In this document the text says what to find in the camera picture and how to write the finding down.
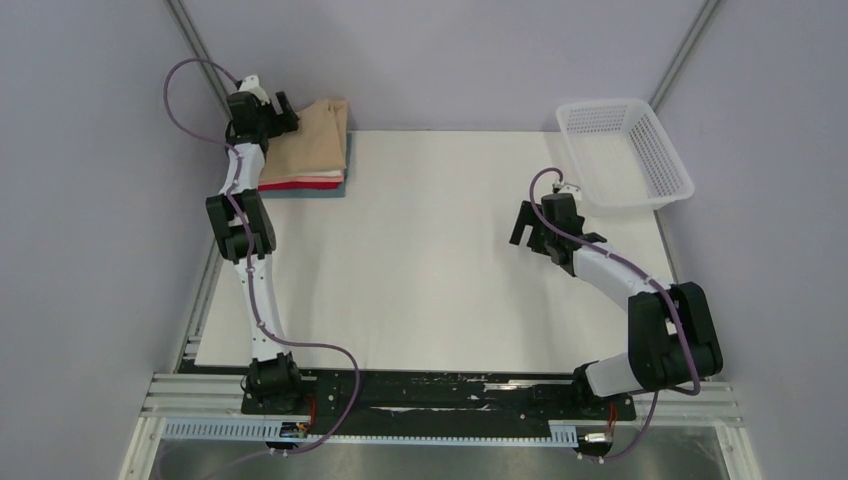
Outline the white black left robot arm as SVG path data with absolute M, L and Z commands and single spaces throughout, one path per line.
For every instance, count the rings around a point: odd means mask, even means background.
M 207 198 L 205 206 L 219 253 L 233 265 L 247 305 L 250 363 L 242 384 L 242 411 L 292 414 L 304 405 L 306 388 L 284 342 L 272 278 L 276 237 L 259 177 L 270 140 L 295 131 L 299 119 L 291 109 L 278 113 L 267 95 L 250 90 L 230 94 L 227 107 L 228 171 L 220 192 Z

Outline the beige t shirt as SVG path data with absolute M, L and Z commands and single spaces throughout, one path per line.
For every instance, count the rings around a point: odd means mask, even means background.
M 349 102 L 321 99 L 298 112 L 299 129 L 272 138 L 261 175 L 346 169 Z

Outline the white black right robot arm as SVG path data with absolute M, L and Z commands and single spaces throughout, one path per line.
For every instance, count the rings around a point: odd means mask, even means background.
M 720 373 L 724 358 L 703 288 L 647 274 L 605 237 L 584 231 L 584 223 L 573 195 L 553 193 L 538 203 L 521 203 L 509 240 L 594 286 L 626 314 L 624 352 L 575 370 L 570 392 L 575 411 L 596 417 L 611 397 L 681 391 L 685 382 Z

